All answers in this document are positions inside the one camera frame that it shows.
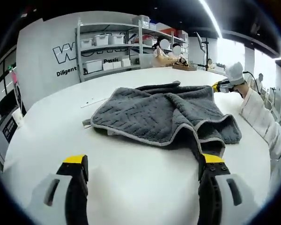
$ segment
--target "table surface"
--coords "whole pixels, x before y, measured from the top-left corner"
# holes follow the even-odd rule
[[[33,188],[55,173],[65,158],[86,154],[90,224],[196,224],[198,163],[188,149],[168,151],[121,136],[106,136],[85,129],[82,121],[118,87],[176,80],[183,86],[212,85],[224,78],[202,70],[150,68],[100,77],[45,97],[31,107],[24,125],[15,132],[5,158],[3,181],[25,208]],[[261,205],[270,179],[268,145],[239,115],[243,100],[238,93],[215,93],[214,100],[224,114],[235,117],[242,131],[239,144],[226,146],[226,165],[252,188]]]

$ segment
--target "gray object on table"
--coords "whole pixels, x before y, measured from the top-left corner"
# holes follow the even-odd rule
[[[156,146],[183,136],[197,159],[199,153],[222,157],[225,144],[241,139],[234,117],[216,106],[212,87],[179,85],[118,88],[94,113],[91,124]]]

